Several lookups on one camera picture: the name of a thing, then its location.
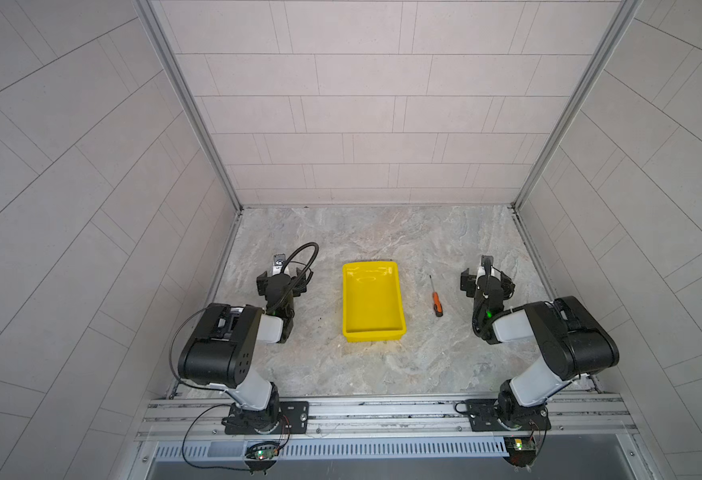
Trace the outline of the orange black handled screwdriver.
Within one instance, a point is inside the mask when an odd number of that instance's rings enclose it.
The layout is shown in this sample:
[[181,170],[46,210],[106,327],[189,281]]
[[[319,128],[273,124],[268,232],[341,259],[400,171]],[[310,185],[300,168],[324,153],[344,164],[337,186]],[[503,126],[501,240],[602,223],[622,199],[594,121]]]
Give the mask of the orange black handled screwdriver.
[[437,318],[441,318],[444,315],[444,310],[443,310],[443,306],[442,306],[439,294],[435,288],[435,284],[434,284],[432,276],[429,276],[429,281],[430,281],[431,289],[432,289],[431,295],[432,295],[433,312]]

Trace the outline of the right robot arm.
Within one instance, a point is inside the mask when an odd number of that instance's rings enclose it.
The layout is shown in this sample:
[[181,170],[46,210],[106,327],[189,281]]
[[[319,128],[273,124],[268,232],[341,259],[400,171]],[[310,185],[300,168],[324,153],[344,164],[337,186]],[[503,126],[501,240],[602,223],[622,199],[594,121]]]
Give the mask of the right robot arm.
[[515,284],[482,256],[475,274],[460,274],[459,288],[473,300],[472,332],[489,345],[533,339],[539,358],[504,381],[497,399],[469,399],[455,411],[474,432],[550,429],[547,401],[583,375],[619,363],[616,342],[575,297],[536,301],[506,309]]

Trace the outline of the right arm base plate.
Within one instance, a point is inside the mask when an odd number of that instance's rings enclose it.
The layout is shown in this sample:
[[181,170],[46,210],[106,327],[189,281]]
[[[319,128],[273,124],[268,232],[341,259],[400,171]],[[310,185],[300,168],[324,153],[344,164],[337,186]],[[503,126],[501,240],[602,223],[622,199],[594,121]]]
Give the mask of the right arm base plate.
[[472,432],[548,431],[551,423],[545,404],[522,407],[512,399],[509,406],[497,400],[468,399],[455,405],[455,412],[465,416]]

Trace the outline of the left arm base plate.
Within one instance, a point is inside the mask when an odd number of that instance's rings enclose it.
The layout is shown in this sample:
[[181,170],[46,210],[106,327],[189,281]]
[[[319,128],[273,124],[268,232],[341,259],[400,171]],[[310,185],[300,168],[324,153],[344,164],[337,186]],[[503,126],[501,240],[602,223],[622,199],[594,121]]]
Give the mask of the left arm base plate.
[[252,411],[232,406],[221,423],[227,435],[305,434],[310,404],[286,401],[270,404],[265,410]]

